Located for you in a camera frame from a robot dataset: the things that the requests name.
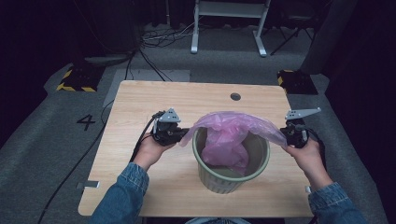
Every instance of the wastebasket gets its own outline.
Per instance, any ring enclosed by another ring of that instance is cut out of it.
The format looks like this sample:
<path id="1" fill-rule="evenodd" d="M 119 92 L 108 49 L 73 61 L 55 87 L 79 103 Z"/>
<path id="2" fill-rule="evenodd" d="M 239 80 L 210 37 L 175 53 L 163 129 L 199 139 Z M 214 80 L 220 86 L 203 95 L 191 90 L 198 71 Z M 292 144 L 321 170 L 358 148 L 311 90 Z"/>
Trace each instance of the wastebasket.
<path id="1" fill-rule="evenodd" d="M 192 150 L 198 161 L 200 179 L 213 192 L 226 194 L 235 191 L 245 182 L 261 174 L 268 164 L 270 158 L 268 140 L 252 133 L 249 133 L 242 142 L 249 157 L 245 176 L 232 171 L 226 166 L 206 164 L 201 158 L 206 138 L 207 128 L 197 129 L 192 138 Z"/>

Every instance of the plastic bag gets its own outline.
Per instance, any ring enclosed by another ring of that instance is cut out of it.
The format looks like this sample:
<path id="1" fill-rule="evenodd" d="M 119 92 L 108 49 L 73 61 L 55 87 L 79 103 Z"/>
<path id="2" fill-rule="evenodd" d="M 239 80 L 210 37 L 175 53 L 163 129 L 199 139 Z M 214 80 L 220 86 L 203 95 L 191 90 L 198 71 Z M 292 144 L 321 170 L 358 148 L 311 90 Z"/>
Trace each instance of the plastic bag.
<path id="1" fill-rule="evenodd" d="M 242 142 L 249 132 L 282 147 L 287 145 L 285 135 L 271 121 L 233 111 L 213 112 L 201 117 L 179 144 L 186 146 L 199 128 L 207 128 L 202 160 L 211 165 L 227 166 L 240 175 L 248 166 L 248 153 Z"/>

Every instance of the denim sleeve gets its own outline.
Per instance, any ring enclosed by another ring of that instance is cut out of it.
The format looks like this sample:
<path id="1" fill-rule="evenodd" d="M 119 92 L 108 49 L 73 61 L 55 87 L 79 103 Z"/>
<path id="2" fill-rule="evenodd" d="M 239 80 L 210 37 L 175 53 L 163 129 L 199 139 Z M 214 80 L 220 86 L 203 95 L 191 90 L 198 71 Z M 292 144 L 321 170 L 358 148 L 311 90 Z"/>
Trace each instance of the denim sleeve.
<path id="1" fill-rule="evenodd" d="M 308 196 L 309 205 L 320 224 L 367 223 L 361 211 L 347 197 L 338 183 L 319 189 Z"/>
<path id="2" fill-rule="evenodd" d="M 92 214 L 90 223 L 135 223 L 149 186 L 149 176 L 129 163 Z"/>

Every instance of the printed number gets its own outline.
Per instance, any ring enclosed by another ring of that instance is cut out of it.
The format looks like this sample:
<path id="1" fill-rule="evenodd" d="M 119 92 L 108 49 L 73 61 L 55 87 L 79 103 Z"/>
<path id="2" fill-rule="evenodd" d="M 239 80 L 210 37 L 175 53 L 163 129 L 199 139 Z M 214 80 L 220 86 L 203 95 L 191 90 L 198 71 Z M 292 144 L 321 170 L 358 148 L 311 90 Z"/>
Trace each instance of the printed number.
<path id="1" fill-rule="evenodd" d="M 88 130 L 88 127 L 90 126 L 90 124 L 92 124 L 92 123 L 95 123 L 96 121 L 92 121 L 92 115 L 87 115 L 87 116 L 85 116 L 84 118 L 82 118 L 82 119 L 79 119 L 78 121 L 77 121 L 77 123 L 82 123 L 82 124 L 85 124 L 85 129 L 84 129 L 84 131 L 87 131 Z"/>

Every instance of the metal rack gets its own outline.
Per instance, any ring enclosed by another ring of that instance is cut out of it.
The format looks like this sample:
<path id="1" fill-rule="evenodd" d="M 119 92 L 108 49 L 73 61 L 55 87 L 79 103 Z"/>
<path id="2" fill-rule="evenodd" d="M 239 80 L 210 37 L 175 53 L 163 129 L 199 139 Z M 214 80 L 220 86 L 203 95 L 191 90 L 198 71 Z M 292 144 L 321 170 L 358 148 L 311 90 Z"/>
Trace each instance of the metal rack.
<path id="1" fill-rule="evenodd" d="M 262 27 L 267 17 L 268 8 L 271 0 L 266 0 L 264 4 L 250 3 L 227 3 L 227 2 L 206 2 L 195 0 L 194 10 L 194 33 L 192 35 L 191 53 L 198 52 L 198 21 L 199 16 L 224 16 L 224 17 L 244 17 L 260 18 L 259 30 L 253 31 L 257 48 L 262 57 L 267 56 L 262 39 Z"/>

